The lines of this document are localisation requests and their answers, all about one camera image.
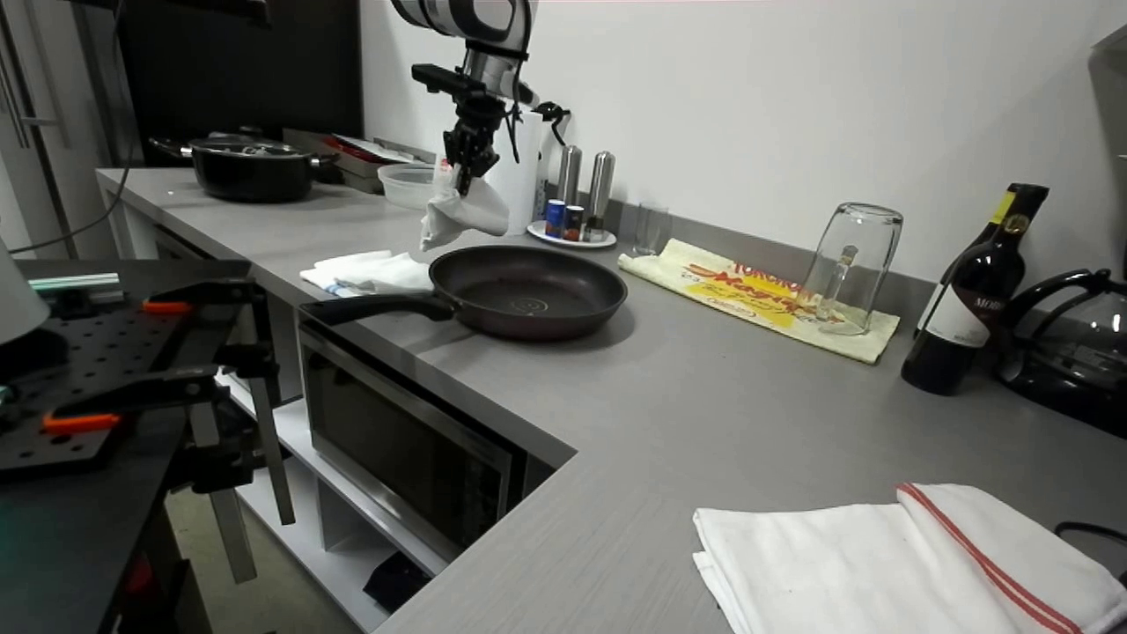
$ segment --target red stripe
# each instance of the red stripe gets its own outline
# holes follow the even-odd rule
[[[1037,596],[1033,596],[1024,584],[1017,584],[1007,569],[1000,569],[960,528],[913,482],[902,487],[922,510],[929,510],[948,536],[981,568],[981,573],[1012,597],[1017,601],[1034,622],[1059,634],[1076,634],[1082,625],[1071,622],[1063,614],[1047,607]]]

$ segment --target kettle handle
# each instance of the kettle handle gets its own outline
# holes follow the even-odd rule
[[[1082,284],[1088,294],[1094,294],[1098,288],[1107,288],[1114,270],[1098,266],[1098,270],[1088,270],[1088,266],[1076,266],[1076,270],[1063,270],[1055,277],[1047,277],[1037,284],[1029,284],[1020,294],[1013,294],[1007,304],[1007,310],[1000,313],[1000,326],[1002,332],[1013,332],[1017,319],[1024,319],[1024,313],[1042,304],[1047,294],[1066,288],[1066,284]]]

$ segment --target bottle label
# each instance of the bottle label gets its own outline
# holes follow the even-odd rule
[[[1013,207],[1013,199],[1017,199],[1017,192],[1007,189],[1007,192],[997,199],[997,207],[994,207],[994,213],[988,213],[988,224],[1000,224],[1000,223],[1007,217],[1007,211]]]
[[[927,305],[929,313],[922,332],[932,338],[945,338],[952,345],[960,348],[981,348],[988,338],[986,319],[963,305],[963,299],[956,292],[952,292],[952,284],[940,284]]]

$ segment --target black appliance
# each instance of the black appliance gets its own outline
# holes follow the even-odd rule
[[[117,35],[146,164],[176,160],[150,138],[362,138],[356,0],[122,0]]]
[[[319,461],[362,487],[380,531],[427,573],[494,528],[549,468],[387,364],[302,319]]]
[[[1127,284],[1066,270],[1012,299],[997,375],[1063,415],[1127,435]]]

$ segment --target kitchen counter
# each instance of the kitchen counter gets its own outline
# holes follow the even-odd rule
[[[186,170],[132,170],[128,205],[211,258],[247,258],[285,304],[318,294],[298,281],[314,261],[415,251],[420,230],[415,207],[339,186],[302,205],[219,205]],[[387,630],[730,630],[690,560],[695,507],[892,503],[915,477],[981,487],[1042,524],[1127,528],[1127,445],[1102,428],[986,375],[956,396],[915,389],[896,380],[905,333],[864,366],[625,284],[604,332],[567,345],[494,341],[412,313],[346,326],[557,463]]]

